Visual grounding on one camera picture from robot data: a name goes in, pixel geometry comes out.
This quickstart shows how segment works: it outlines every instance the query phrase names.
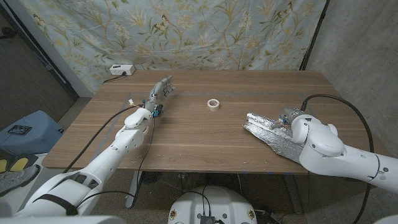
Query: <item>black strap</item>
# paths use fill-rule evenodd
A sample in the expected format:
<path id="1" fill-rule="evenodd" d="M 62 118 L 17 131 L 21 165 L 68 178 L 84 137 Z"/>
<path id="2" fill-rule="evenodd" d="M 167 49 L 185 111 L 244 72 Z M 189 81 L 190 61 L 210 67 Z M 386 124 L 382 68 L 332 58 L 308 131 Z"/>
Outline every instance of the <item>black strap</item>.
<path id="1" fill-rule="evenodd" d="M 67 211 L 67 215 L 77 215 L 78 214 L 76 206 L 72 205 L 68 201 L 66 201 L 58 196 L 45 194 L 45 195 L 40 196 L 38 199 L 49 200 L 51 202 L 61 205 Z"/>

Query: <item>table leg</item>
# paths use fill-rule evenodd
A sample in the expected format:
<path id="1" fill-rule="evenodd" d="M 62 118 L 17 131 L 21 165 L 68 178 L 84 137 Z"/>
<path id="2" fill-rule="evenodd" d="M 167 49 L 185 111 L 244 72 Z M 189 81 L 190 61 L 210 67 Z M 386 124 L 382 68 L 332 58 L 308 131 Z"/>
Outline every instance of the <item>table leg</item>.
<path id="1" fill-rule="evenodd" d="M 132 176 L 132 180 L 131 180 L 131 185 L 130 185 L 130 189 L 129 189 L 129 193 L 132 195 L 136 195 L 138 193 L 138 187 L 139 187 L 139 181 L 141 178 L 141 174 L 142 171 L 134 171 L 134 174 Z M 132 196 L 127 196 L 127 200 L 126 200 L 126 208 L 132 208 L 135 204 L 136 200 L 134 197 Z"/>
<path id="2" fill-rule="evenodd" d="M 289 196 L 292 201 L 294 213 L 302 214 L 303 208 L 302 208 L 301 201 L 299 198 L 299 193 L 297 192 L 297 186 L 296 186 L 296 181 L 294 180 L 294 176 L 293 175 L 284 175 L 284 180 L 285 180 L 287 190 L 289 191 Z"/>

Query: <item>aluminum foil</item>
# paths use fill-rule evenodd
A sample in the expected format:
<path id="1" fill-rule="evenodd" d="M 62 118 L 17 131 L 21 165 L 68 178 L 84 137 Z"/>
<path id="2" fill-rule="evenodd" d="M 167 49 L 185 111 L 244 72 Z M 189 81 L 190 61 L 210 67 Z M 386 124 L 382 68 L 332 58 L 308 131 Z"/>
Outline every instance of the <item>aluminum foil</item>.
<path id="1" fill-rule="evenodd" d="M 246 130 L 267 143 L 278 155 L 300 163 L 299 157 L 304 145 L 293 142 L 291 128 L 271 129 L 274 120 L 255 113 L 248 113 L 247 119 L 243 125 Z"/>

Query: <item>yellow object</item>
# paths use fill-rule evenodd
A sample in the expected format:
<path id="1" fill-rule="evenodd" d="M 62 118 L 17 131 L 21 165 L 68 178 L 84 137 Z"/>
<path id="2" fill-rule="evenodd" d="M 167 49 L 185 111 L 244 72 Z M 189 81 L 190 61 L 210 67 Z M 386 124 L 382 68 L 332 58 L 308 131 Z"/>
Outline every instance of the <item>yellow object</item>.
<path id="1" fill-rule="evenodd" d="M 1 159 L 0 160 L 0 172 L 6 171 L 6 167 L 7 167 L 7 160 Z"/>
<path id="2" fill-rule="evenodd" d="M 20 158 L 18 159 L 17 162 L 14 163 L 14 165 L 12 165 L 10 171 L 20 171 L 25 169 L 26 164 L 28 163 L 28 159 L 27 158 Z"/>

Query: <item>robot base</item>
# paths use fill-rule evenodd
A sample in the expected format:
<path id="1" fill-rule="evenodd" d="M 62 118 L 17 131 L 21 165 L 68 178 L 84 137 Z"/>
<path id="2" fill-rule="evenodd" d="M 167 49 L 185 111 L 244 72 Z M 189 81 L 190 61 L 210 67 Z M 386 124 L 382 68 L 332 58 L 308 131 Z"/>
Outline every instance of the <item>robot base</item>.
<path id="1" fill-rule="evenodd" d="M 198 187 L 192 191 L 202 194 L 204 187 Z M 170 209 L 168 224 L 201 223 L 203 220 L 203 200 L 200 194 L 187 192 L 174 202 Z M 219 223 L 257 223 L 256 215 L 252 205 L 240 194 L 220 186 L 206 186 L 204 195 L 206 199 L 205 216 L 209 219 L 214 217 Z"/>

